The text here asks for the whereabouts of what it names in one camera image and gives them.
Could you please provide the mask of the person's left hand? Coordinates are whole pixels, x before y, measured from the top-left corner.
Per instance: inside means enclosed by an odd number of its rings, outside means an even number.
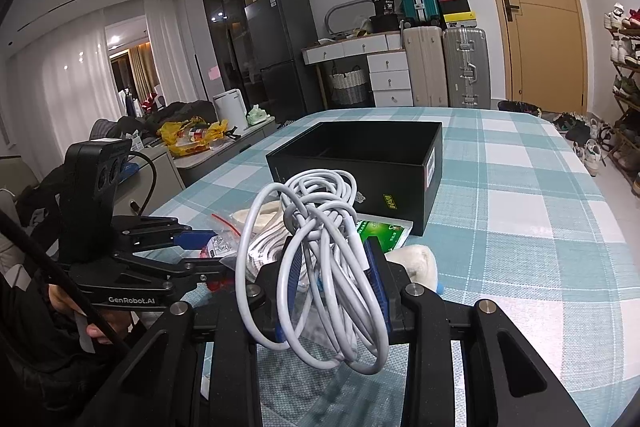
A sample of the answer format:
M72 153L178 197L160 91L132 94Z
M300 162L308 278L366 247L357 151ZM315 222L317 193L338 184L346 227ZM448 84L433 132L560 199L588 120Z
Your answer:
M58 285L50 284L48 287L49 291L49 299L52 307L63 314L66 315L82 315L83 317L86 315L84 311L82 311L74 300L70 298L69 295L66 294L63 288ZM132 323L131 315L126 311L117 311L117 310L100 310L101 317L110 324L113 331L118 335L119 338L124 338L129 331L129 326ZM87 335L96 340L101 345L109 345L111 340L109 340L99 329L98 326L94 324L88 324L86 327Z

